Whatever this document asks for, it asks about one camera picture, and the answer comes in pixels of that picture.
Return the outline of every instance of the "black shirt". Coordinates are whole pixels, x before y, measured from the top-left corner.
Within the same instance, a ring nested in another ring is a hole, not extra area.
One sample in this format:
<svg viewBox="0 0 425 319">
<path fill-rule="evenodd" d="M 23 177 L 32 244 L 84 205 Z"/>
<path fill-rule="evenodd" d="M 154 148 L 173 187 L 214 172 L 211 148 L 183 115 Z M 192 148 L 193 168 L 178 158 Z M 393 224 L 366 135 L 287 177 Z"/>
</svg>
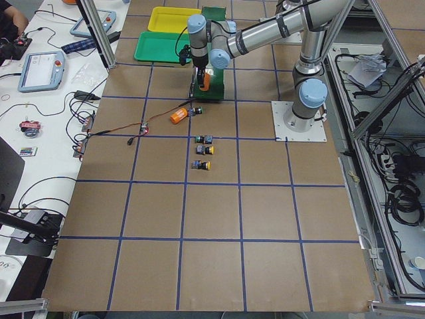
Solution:
<svg viewBox="0 0 425 319">
<path fill-rule="evenodd" d="M 9 2 L 0 0 L 0 38 L 13 41 L 18 37 L 18 28 L 4 12 L 9 7 L 11 7 Z"/>
</svg>

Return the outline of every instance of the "white table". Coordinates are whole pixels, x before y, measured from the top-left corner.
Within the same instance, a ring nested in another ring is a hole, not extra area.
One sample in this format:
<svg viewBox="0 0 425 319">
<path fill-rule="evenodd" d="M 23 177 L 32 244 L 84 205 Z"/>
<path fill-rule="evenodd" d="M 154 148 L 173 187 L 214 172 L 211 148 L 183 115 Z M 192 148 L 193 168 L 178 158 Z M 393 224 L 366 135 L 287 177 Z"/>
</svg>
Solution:
<svg viewBox="0 0 425 319">
<path fill-rule="evenodd" d="M 45 0 L 40 6 L 40 10 L 51 11 L 53 4 L 54 12 L 77 20 L 80 17 L 80 12 L 75 5 L 65 5 L 61 0 Z M 120 31 L 123 27 L 126 17 L 128 4 L 124 4 L 122 0 L 95 0 L 98 9 L 108 9 L 117 13 L 116 22 L 108 33 Z M 73 22 L 63 19 L 57 15 L 52 16 L 50 13 L 37 13 L 26 32 L 35 30 L 39 27 L 49 27 L 56 31 L 56 35 L 50 40 L 54 45 L 61 47 L 68 43 L 82 40 L 83 38 L 74 37 L 69 33 L 73 26 Z M 29 37 L 33 42 L 28 47 L 28 53 L 41 53 L 48 51 L 58 51 L 47 43 L 48 38 L 53 34 L 48 29 L 31 32 Z M 112 44 L 115 50 L 117 42 Z M 83 54 L 88 54 L 90 50 L 81 51 Z M 25 61 L 25 56 L 21 60 L 13 60 L 10 64 L 5 61 L 0 68 L 0 76 L 3 74 L 21 72 Z M 74 79 L 78 71 L 87 66 L 90 70 L 95 70 L 96 77 L 101 82 L 108 76 L 102 61 L 97 53 L 93 52 L 90 56 L 81 56 L 78 53 L 71 53 L 66 56 L 65 71 L 62 82 L 58 89 L 44 92 L 20 93 L 17 90 L 19 76 L 3 78 L 0 80 L 0 114 L 6 111 L 14 104 L 36 104 L 44 114 L 52 114 L 59 112 L 64 106 L 64 97 L 76 90 L 90 92 L 96 83 L 89 80 L 90 74 L 79 80 Z M 102 95 L 104 83 L 100 85 L 94 94 Z M 88 106 L 83 106 L 82 110 L 94 110 Z M 23 147 L 37 147 L 37 154 L 33 157 L 25 157 L 25 170 L 19 184 L 12 207 L 18 206 L 18 200 L 24 192 L 37 181 L 52 177 L 52 176 L 68 176 L 76 178 L 80 169 L 80 160 L 72 155 L 73 143 L 66 135 L 65 125 L 71 117 L 71 113 L 66 103 L 65 111 L 56 116 L 44 117 L 41 116 L 33 106 L 16 106 L 4 116 L 0 117 L 0 136 L 17 152 Z M 41 123 L 41 133 L 33 139 L 24 137 L 20 131 L 19 123 L 24 120 L 34 120 Z M 71 136 L 81 132 L 81 124 L 73 119 L 69 125 L 68 131 Z M 25 202 L 28 203 L 42 197 L 56 197 L 67 202 L 70 201 L 74 182 L 69 179 L 51 179 L 42 182 L 35 186 L 25 196 Z M 67 206 L 59 201 L 42 201 L 38 204 L 39 207 L 47 209 L 55 209 L 64 215 L 66 214 Z M 10 236 L 13 229 L 7 226 L 2 226 L 0 234 Z M 5 254 L 5 249 L 10 239 L 0 237 L 0 255 Z M 18 257 L 22 262 L 25 257 Z M 16 279 L 17 272 L 0 271 L 0 302 L 5 301 L 9 291 Z"/>
</svg>

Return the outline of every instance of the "tablet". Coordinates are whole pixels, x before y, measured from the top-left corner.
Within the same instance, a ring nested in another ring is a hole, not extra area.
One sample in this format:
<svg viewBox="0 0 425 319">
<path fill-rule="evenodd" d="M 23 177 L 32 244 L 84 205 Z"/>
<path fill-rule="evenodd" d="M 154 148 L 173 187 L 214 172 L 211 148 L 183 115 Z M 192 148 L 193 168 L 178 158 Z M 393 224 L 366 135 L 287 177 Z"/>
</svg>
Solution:
<svg viewBox="0 0 425 319">
<path fill-rule="evenodd" d="M 19 92 L 56 90 L 62 80 L 65 56 L 61 51 L 31 53 L 25 58 Z"/>
<path fill-rule="evenodd" d="M 115 11 L 109 10 L 98 10 L 98 14 L 100 21 L 102 22 L 102 26 L 105 32 L 107 32 L 109 29 L 111 29 L 112 25 L 117 19 L 117 14 Z M 76 37 L 92 37 L 89 30 L 87 29 L 87 24 L 82 17 L 79 18 L 76 24 L 71 28 L 70 33 L 71 35 L 75 35 Z"/>
</svg>

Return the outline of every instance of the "orange object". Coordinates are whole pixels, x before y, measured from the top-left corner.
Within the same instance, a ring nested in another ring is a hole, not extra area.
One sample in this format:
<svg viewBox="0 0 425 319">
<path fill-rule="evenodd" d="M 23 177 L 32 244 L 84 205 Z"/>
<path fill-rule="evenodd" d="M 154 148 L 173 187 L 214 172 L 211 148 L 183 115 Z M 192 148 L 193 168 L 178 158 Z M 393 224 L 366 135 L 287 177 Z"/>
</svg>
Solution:
<svg viewBox="0 0 425 319">
<path fill-rule="evenodd" d="M 179 123 L 183 118 L 188 116 L 187 110 L 185 108 L 181 108 L 170 116 L 170 120 L 173 124 Z"/>
<path fill-rule="evenodd" d="M 204 87 L 199 88 L 199 90 L 208 91 L 208 89 L 210 88 L 210 78 L 211 78 L 211 75 L 209 73 L 205 73 L 205 75 L 204 75 Z"/>
</svg>

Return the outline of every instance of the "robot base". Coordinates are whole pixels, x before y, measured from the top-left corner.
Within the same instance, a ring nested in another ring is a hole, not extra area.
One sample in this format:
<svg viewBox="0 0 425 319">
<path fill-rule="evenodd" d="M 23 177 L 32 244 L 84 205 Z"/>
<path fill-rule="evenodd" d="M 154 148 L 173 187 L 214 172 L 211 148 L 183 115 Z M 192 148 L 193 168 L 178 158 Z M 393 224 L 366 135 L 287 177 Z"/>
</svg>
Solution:
<svg viewBox="0 0 425 319">
<path fill-rule="evenodd" d="M 313 126 L 306 132 L 295 132 L 284 123 L 284 114 L 293 102 L 272 101 L 272 112 L 274 122 L 274 133 L 278 142 L 326 142 L 325 128 L 322 121 L 314 122 Z M 315 118 L 320 118 L 317 111 Z"/>
</svg>

